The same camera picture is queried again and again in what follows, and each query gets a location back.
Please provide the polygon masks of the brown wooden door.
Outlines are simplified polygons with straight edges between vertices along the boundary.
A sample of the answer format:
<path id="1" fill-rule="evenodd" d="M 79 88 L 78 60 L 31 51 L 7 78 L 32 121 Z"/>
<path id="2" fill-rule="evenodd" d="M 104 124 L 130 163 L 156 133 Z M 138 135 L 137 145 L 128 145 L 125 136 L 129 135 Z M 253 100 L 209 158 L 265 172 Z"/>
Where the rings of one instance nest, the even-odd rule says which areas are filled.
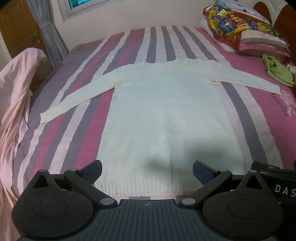
<path id="1" fill-rule="evenodd" d="M 1 34 L 12 58 L 27 48 L 38 48 L 46 54 L 47 59 L 41 62 L 30 84 L 31 92 L 35 92 L 54 68 L 39 25 L 26 1 L 12 0 L 3 6 L 1 9 Z"/>

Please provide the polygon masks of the pink purple striped bed sheet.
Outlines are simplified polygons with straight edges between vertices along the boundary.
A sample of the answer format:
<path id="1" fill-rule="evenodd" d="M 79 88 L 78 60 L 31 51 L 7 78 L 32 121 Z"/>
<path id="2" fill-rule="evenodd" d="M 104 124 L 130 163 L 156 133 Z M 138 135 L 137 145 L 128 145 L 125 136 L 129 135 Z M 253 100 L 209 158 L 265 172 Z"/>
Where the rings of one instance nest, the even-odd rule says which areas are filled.
<path id="1" fill-rule="evenodd" d="M 39 169 L 103 164 L 115 197 L 176 196 L 200 186 L 192 165 L 245 174 L 292 169 L 295 98 L 259 57 L 227 52 L 200 28 L 162 26 L 77 45 L 32 97 L 14 159 L 21 194 Z"/>

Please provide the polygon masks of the pale pink blanket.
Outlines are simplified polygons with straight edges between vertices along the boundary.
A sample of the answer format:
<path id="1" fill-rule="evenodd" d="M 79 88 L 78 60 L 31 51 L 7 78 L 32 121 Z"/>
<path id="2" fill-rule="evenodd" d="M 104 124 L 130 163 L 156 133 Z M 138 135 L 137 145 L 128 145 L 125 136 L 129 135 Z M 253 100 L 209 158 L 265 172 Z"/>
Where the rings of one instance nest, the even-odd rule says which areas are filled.
<path id="1" fill-rule="evenodd" d="M 27 48 L 1 71 L 1 240 L 17 240 L 11 219 L 18 196 L 12 190 L 13 160 L 29 126 L 30 84 L 45 53 Z"/>

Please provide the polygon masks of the pink striped pillow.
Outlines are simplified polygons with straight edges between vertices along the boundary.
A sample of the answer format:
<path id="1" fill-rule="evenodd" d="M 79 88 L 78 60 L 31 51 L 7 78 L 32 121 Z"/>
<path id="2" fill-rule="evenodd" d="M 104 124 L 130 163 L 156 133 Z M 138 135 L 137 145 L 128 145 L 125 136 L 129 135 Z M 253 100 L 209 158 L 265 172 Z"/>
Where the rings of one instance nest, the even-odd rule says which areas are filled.
<path id="1" fill-rule="evenodd" d="M 266 54 L 280 63 L 288 63 L 291 58 L 290 49 L 285 40 L 257 30 L 246 30 L 241 33 L 237 52 L 255 57 Z"/>

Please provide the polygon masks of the window with white frame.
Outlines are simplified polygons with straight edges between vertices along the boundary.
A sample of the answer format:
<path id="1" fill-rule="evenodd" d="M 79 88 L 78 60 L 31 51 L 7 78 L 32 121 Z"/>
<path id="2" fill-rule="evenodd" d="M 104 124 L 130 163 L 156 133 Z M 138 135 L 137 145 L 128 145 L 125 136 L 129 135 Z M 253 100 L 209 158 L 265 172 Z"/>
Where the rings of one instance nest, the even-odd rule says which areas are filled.
<path id="1" fill-rule="evenodd" d="M 60 0 L 57 2 L 62 19 L 66 21 L 71 17 L 118 1 L 120 0 Z"/>

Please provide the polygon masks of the green small garment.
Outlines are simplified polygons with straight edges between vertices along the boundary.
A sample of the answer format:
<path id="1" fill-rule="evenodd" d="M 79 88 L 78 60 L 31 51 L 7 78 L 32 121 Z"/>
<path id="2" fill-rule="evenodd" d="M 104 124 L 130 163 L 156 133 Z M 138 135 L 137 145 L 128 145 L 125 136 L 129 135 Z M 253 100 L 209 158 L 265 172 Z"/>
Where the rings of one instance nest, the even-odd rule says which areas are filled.
<path id="1" fill-rule="evenodd" d="M 269 77 L 287 87 L 295 86 L 293 74 L 273 56 L 263 54 L 262 62 Z"/>

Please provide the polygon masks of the grey curtain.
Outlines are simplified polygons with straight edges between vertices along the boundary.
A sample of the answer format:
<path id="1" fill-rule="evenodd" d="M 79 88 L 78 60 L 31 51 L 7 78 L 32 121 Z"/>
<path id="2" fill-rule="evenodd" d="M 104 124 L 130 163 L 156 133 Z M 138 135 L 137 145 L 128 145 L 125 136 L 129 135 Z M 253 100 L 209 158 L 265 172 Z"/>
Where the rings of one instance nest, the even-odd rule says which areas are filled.
<path id="1" fill-rule="evenodd" d="M 52 66 L 56 68 L 68 55 L 68 52 L 51 21 L 49 1 L 28 0 L 27 4 L 39 25 Z"/>

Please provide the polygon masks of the cream white knit sweater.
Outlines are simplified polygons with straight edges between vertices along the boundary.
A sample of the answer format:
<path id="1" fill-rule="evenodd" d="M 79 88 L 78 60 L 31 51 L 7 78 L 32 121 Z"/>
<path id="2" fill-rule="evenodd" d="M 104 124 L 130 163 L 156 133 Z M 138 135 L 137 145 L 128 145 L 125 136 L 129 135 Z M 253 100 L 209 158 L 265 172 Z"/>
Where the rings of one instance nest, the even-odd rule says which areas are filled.
<path id="1" fill-rule="evenodd" d="M 183 59 L 125 65 L 68 95 L 41 114 L 47 123 L 113 90 L 97 159 L 103 172 L 95 187 L 111 196 L 189 193 L 200 186 L 196 160 L 234 174 L 253 161 L 282 165 L 260 114 L 252 118 L 242 93 L 280 88 L 213 60 Z"/>

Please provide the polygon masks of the red white headboard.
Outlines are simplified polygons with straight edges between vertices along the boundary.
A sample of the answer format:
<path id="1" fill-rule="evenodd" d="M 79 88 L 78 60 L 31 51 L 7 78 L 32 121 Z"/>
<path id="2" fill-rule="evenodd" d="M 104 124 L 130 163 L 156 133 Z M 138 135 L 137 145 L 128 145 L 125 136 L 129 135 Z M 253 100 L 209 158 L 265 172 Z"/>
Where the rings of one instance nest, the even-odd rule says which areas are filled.
<path id="1" fill-rule="evenodd" d="M 251 5 L 287 40 L 295 65 L 295 9 L 286 1 L 252 1 Z"/>

